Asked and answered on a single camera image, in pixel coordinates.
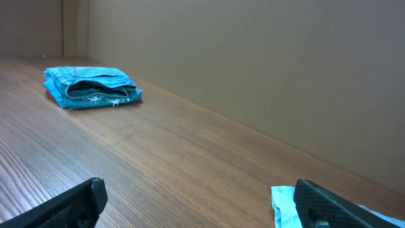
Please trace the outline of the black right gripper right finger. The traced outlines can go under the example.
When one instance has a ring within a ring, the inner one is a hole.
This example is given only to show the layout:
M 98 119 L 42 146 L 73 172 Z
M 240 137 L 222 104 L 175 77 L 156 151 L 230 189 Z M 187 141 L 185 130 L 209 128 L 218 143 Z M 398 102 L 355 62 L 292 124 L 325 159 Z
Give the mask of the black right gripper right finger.
M 358 206 L 324 187 L 299 179 L 293 197 L 304 228 L 396 228 L 404 222 Z

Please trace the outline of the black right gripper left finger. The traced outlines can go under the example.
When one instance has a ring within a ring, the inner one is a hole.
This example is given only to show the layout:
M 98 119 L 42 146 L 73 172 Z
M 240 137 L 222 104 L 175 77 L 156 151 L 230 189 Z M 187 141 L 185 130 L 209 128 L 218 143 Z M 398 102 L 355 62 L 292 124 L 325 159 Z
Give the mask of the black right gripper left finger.
M 1 228 L 95 228 L 107 202 L 104 180 L 93 177 L 1 223 Z

